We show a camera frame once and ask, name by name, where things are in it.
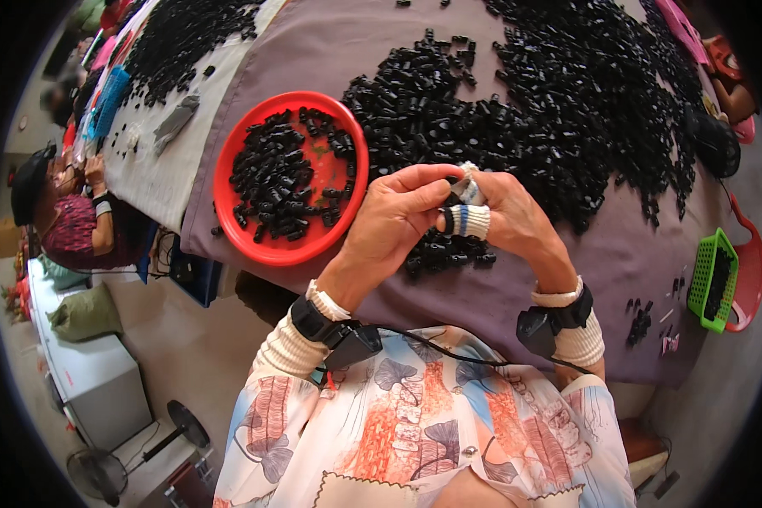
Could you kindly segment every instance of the hand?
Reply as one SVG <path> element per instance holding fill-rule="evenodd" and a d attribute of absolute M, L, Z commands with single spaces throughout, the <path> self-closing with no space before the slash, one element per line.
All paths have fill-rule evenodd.
<path fill-rule="evenodd" d="M 476 172 L 474 179 L 488 198 L 491 225 L 488 243 L 526 259 L 543 293 L 569 293 L 576 289 L 576 271 L 550 219 L 513 175 Z M 437 229 L 445 220 L 437 219 Z"/>
<path fill-rule="evenodd" d="M 319 290 L 345 310 L 356 310 L 435 225 L 437 208 L 451 192 L 445 178 L 462 176 L 451 164 L 417 164 L 376 179 L 345 244 L 318 278 Z"/>
<path fill-rule="evenodd" d="M 101 154 L 88 159 L 88 165 L 84 168 L 84 178 L 91 187 L 104 184 L 105 182 L 105 157 Z"/>

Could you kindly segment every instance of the pink cloth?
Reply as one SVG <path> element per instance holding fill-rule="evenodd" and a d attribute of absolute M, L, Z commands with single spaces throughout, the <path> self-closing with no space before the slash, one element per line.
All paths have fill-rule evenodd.
<path fill-rule="evenodd" d="M 90 67 L 90 70 L 95 71 L 96 69 L 101 69 L 103 66 L 106 66 L 107 62 L 110 60 L 110 56 L 113 54 L 113 49 L 115 49 L 115 47 L 116 36 L 113 35 L 99 50 L 99 54 L 96 55 L 96 59 L 93 60 L 93 65 Z"/>
<path fill-rule="evenodd" d="M 691 26 L 688 18 L 673 0 L 655 0 L 660 12 L 663 14 L 672 35 L 676 36 L 686 46 L 691 56 L 698 64 L 706 65 L 709 57 L 705 54 L 700 33 Z"/>

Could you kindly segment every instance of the green sack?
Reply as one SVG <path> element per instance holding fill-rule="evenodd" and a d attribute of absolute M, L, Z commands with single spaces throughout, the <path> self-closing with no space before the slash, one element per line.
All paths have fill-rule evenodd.
<path fill-rule="evenodd" d="M 90 277 L 89 272 L 79 273 L 57 265 L 48 259 L 45 254 L 37 258 L 42 263 L 42 270 L 46 279 L 53 279 L 53 288 L 57 291 L 66 290 Z"/>
<path fill-rule="evenodd" d="M 119 312 L 104 283 L 65 297 L 59 308 L 48 314 L 48 320 L 57 337 L 68 342 L 123 333 Z"/>

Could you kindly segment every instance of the white knit finger cover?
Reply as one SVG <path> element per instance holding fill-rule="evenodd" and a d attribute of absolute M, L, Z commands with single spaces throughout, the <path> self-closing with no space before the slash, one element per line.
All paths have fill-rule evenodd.
<path fill-rule="evenodd" d="M 470 162 L 463 163 L 460 168 L 463 170 L 463 179 L 452 185 L 452 192 L 457 194 L 457 198 L 467 205 L 479 207 L 485 204 L 486 197 L 480 192 L 480 188 L 475 182 L 474 174 L 479 169 Z"/>
<path fill-rule="evenodd" d="M 485 240 L 488 235 L 488 226 L 491 225 L 491 209 L 482 205 L 474 207 L 470 205 L 455 205 L 450 208 L 452 212 L 452 234 L 461 237 L 477 237 Z"/>

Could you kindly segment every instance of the chair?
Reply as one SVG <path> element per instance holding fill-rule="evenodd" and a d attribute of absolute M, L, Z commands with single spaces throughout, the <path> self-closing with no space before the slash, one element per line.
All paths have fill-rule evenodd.
<path fill-rule="evenodd" d="M 753 223 L 742 215 L 740 204 L 733 193 L 730 198 L 737 221 L 751 231 L 751 240 L 748 243 L 734 246 L 740 258 L 740 271 L 737 275 L 732 302 L 732 310 L 737 316 L 737 322 L 726 323 L 727 331 L 742 331 L 751 324 L 762 301 L 762 238 Z"/>

